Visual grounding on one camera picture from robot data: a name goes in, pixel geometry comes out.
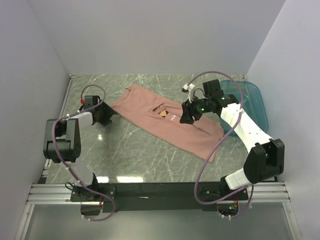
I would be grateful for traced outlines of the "teal translucent plastic basin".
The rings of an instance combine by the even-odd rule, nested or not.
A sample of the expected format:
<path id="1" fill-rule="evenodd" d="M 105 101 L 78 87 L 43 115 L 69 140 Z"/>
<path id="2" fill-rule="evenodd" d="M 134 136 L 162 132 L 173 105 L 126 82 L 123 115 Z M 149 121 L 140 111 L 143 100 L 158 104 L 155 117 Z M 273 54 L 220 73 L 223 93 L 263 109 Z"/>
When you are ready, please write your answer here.
<path id="1" fill-rule="evenodd" d="M 267 132 L 269 123 L 259 88 L 249 81 L 237 81 L 237 83 L 243 93 L 243 109 L 260 129 Z M 226 95 L 234 95 L 237 100 L 241 100 L 240 92 L 231 80 L 221 81 L 220 87 Z"/>

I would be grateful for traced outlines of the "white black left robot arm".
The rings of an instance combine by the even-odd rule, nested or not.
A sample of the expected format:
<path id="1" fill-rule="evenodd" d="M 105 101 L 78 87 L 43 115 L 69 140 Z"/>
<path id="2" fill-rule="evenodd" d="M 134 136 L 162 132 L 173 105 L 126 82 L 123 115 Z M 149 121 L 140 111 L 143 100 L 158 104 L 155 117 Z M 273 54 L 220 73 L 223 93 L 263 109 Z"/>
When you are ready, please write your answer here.
<path id="1" fill-rule="evenodd" d="M 49 119 L 45 124 L 43 154 L 46 159 L 60 164 L 72 175 L 74 183 L 65 187 L 81 200 L 94 201 L 100 195 L 96 175 L 81 159 L 81 129 L 99 123 L 105 127 L 112 122 L 115 111 L 98 95 L 87 95 L 81 99 L 77 114 L 57 122 Z"/>

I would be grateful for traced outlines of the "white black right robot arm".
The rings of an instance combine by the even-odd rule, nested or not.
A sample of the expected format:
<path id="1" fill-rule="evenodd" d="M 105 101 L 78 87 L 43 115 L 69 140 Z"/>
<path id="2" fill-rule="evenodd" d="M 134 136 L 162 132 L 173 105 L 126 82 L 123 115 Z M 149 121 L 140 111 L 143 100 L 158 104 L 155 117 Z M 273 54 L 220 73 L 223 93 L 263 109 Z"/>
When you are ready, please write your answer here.
<path id="1" fill-rule="evenodd" d="M 243 92 L 239 91 L 239 98 L 225 94 L 217 79 L 204 82 L 202 87 L 203 98 L 195 96 L 196 88 L 193 84 L 187 83 L 182 87 L 188 99 L 181 105 L 180 123 L 192 125 L 204 113 L 214 113 L 229 124 L 229 132 L 237 134 L 248 152 L 241 169 L 221 178 L 221 197 L 230 200 L 240 188 L 282 174 L 285 144 L 280 139 L 273 139 L 249 117 L 243 108 Z"/>

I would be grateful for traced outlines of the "pink t-shirt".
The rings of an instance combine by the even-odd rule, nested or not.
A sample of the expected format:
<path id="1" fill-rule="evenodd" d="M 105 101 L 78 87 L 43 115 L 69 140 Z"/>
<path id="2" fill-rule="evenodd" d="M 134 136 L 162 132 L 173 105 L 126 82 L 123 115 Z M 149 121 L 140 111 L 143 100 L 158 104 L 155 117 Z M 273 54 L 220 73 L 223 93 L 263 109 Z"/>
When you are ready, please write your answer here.
<path id="1" fill-rule="evenodd" d="M 136 84 L 110 106 L 137 127 L 202 160 L 224 136 L 221 125 L 206 116 L 194 124 L 181 124 L 181 104 Z"/>

